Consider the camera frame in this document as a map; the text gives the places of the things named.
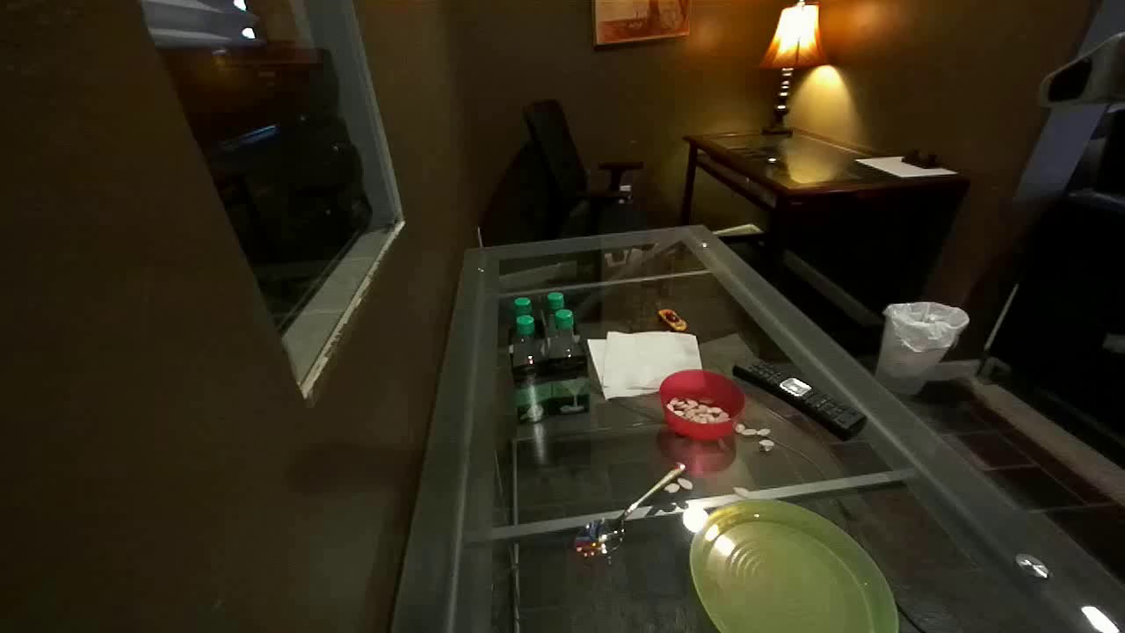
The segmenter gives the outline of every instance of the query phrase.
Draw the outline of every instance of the red container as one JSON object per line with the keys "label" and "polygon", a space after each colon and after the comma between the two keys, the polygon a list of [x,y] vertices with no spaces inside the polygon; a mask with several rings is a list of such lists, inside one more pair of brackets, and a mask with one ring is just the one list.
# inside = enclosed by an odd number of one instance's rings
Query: red container
{"label": "red container", "polygon": [[734,422],[747,405],[734,380],[721,372],[704,372],[704,371],[664,378],[658,394],[664,407],[664,425],[675,435],[690,435],[704,445],[734,435]]}

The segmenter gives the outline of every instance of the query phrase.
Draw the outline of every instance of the paper on desk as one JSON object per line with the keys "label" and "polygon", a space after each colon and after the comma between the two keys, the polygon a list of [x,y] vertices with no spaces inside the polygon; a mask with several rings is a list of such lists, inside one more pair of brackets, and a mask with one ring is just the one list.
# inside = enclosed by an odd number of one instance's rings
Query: paper on desk
{"label": "paper on desk", "polygon": [[697,333],[611,332],[604,340],[590,339],[588,346],[604,399],[654,394],[670,372],[704,371]]}
{"label": "paper on desk", "polygon": [[904,154],[873,154],[873,160],[856,160],[857,164],[870,164],[877,174],[890,174],[896,179],[933,179],[933,176],[956,176],[954,168],[925,168],[925,164],[910,164],[904,162]]}

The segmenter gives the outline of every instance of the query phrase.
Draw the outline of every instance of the office chair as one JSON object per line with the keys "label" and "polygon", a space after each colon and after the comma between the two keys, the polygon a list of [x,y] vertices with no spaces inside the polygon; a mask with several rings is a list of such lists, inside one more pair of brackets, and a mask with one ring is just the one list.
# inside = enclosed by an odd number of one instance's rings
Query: office chair
{"label": "office chair", "polygon": [[563,107],[556,99],[532,103],[524,125],[544,168],[548,236],[634,234],[646,224],[634,203],[634,183],[627,183],[627,174],[641,168],[641,162],[603,162],[609,189],[590,189]]}

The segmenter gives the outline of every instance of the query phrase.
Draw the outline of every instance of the remote control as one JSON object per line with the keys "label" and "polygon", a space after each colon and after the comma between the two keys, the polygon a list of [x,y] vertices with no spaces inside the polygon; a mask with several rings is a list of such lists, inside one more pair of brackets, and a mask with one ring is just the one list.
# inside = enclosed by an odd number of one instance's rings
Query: remote control
{"label": "remote control", "polygon": [[843,400],[816,392],[808,380],[795,372],[787,364],[755,364],[755,367],[732,367],[732,372],[754,386],[762,386],[766,394],[787,400],[822,428],[829,428],[840,441],[852,441],[857,428],[865,428],[865,414],[848,407]]}

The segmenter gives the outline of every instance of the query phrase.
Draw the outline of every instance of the white trash can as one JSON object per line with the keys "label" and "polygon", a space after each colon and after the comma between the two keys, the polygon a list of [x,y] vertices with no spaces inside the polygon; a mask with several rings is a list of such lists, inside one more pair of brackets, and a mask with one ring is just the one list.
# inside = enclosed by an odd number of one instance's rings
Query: white trash can
{"label": "white trash can", "polygon": [[890,304],[882,309],[882,346],[877,378],[895,394],[918,394],[927,372],[956,346],[971,318],[960,307],[945,304]]}

